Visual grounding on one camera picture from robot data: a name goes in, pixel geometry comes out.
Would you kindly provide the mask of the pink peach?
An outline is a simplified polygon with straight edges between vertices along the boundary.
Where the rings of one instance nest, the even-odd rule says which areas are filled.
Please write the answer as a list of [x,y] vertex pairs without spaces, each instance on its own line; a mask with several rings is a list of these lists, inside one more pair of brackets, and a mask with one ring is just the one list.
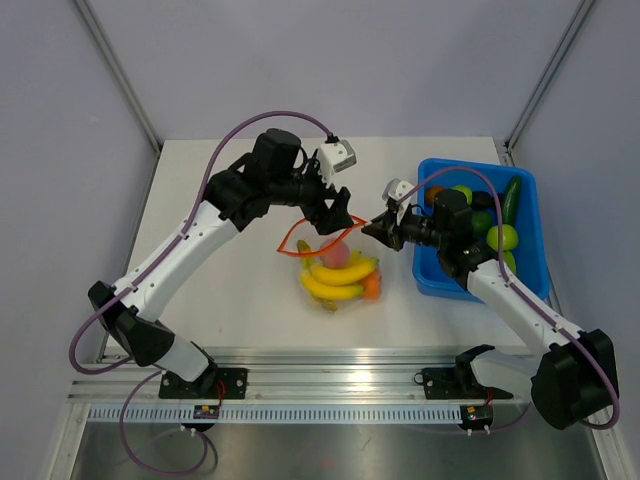
[[330,238],[321,245],[321,248],[324,252],[320,256],[320,260],[325,267],[342,269],[347,266],[351,252],[344,241]]

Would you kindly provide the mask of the orange tomato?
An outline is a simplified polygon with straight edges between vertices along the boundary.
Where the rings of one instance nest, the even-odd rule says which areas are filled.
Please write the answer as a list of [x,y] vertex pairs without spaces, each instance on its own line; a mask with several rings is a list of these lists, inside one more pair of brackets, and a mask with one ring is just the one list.
[[378,300],[382,292],[382,276],[378,270],[372,272],[360,281],[363,287],[362,298]]

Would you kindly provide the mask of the clear zip top bag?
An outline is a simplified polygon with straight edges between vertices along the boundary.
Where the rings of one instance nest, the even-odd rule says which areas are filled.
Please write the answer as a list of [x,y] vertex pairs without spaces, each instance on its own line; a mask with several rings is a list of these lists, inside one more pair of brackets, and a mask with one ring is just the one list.
[[294,223],[277,252],[299,262],[301,292],[316,309],[329,314],[362,302],[376,302],[383,293],[380,254],[362,233],[366,221],[356,215],[353,225],[321,235],[311,223]]

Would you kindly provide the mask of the yellow banana bunch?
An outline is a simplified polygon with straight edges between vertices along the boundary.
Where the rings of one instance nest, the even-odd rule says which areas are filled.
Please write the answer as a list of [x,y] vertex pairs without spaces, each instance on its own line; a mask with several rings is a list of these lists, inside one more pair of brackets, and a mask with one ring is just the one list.
[[306,241],[298,240],[296,247],[300,254],[300,285],[323,310],[335,312],[343,303],[366,300],[362,298],[360,281],[376,270],[380,272],[377,258],[348,246],[351,254],[347,266],[331,269],[320,260],[322,248],[319,255],[311,256],[311,247]]

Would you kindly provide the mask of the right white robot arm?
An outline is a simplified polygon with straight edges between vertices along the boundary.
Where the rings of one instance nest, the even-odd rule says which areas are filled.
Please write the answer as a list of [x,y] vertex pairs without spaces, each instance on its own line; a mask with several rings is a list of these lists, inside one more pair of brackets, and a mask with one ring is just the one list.
[[363,233],[399,251],[404,244],[432,247],[446,276],[490,307],[523,341],[531,359],[510,357],[491,345],[457,356],[456,389],[466,396],[497,388],[532,403],[552,427],[576,423],[608,430],[621,407],[615,353],[601,330],[582,330],[534,295],[510,270],[502,254],[478,239],[472,211],[456,190],[440,191],[429,215],[413,214],[409,197],[392,182],[385,211]]

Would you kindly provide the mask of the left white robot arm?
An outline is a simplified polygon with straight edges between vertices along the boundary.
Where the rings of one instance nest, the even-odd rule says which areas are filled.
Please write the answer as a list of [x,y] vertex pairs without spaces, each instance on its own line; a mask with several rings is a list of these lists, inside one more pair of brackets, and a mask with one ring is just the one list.
[[204,183],[192,212],[144,262],[114,284],[88,292],[100,323],[140,366],[156,366],[181,380],[195,398],[215,388],[218,367],[199,346],[172,332],[160,316],[181,286],[217,249],[263,217],[273,205],[298,207],[320,235],[348,229],[350,193],[334,176],[353,166],[346,140],[330,137],[301,164],[296,135],[269,129],[253,149]]

